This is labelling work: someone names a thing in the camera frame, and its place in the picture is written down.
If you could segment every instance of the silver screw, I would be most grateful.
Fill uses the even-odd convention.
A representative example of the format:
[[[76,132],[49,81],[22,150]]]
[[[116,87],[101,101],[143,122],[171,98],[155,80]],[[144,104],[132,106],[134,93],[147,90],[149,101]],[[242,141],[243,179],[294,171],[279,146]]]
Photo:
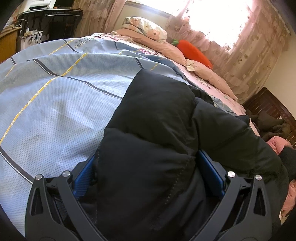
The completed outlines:
[[[229,176],[229,177],[235,177],[235,173],[232,172],[232,171],[230,171],[230,172],[227,173],[227,176]]]
[[[38,181],[41,180],[42,179],[42,175],[41,174],[36,175],[35,179],[38,180]]]
[[[260,176],[260,175],[256,175],[255,178],[256,178],[258,181],[261,181],[261,180],[262,180],[262,176]]]
[[[69,171],[64,171],[63,173],[62,173],[62,176],[63,177],[69,177],[70,176],[70,172]]]

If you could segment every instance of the pink clothing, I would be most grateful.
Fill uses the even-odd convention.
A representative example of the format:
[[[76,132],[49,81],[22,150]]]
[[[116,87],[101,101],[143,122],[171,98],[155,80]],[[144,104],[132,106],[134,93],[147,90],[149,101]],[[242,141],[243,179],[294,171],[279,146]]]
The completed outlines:
[[[272,137],[268,142],[268,145],[276,152],[280,154],[285,146],[292,147],[291,143],[281,137]]]
[[[289,146],[292,148],[292,145],[287,140],[281,137],[272,137],[267,144],[271,146],[271,148],[276,152],[276,154],[280,154],[285,146]],[[290,210],[292,210],[296,203],[296,180],[290,182],[288,195],[286,197],[285,203],[282,207],[281,214],[285,216]]]

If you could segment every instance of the blue gripper pad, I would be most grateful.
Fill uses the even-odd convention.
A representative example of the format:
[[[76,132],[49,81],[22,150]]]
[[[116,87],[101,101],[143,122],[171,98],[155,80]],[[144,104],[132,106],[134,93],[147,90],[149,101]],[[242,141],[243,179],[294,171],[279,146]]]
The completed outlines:
[[[72,184],[73,195],[76,199],[86,194],[89,184],[93,178],[92,163],[95,159],[94,157],[95,156],[93,155],[85,161],[85,166]]]
[[[222,199],[225,195],[225,174],[226,171],[220,163],[213,162],[205,151],[197,153],[197,166],[202,174],[203,180],[207,183],[212,194]]]

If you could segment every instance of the orange carrot toy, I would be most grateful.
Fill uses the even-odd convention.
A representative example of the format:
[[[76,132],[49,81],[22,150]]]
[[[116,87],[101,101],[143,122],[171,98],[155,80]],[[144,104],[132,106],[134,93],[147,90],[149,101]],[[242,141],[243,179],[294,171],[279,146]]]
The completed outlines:
[[[186,59],[195,60],[202,63],[210,69],[213,68],[213,65],[208,60],[208,58],[204,56],[203,53],[190,42],[186,40],[178,41],[176,39],[173,39],[172,45],[176,46],[183,53]]]

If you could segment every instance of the black puffer jacket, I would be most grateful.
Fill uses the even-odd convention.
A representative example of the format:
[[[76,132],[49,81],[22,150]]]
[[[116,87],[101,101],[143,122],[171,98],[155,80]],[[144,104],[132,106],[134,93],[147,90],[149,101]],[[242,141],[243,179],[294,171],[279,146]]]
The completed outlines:
[[[209,215],[198,149],[239,175],[261,174],[279,222],[288,191],[280,158],[245,122],[210,103],[169,77],[135,76],[99,149],[97,226],[109,241],[189,240],[198,231]]]

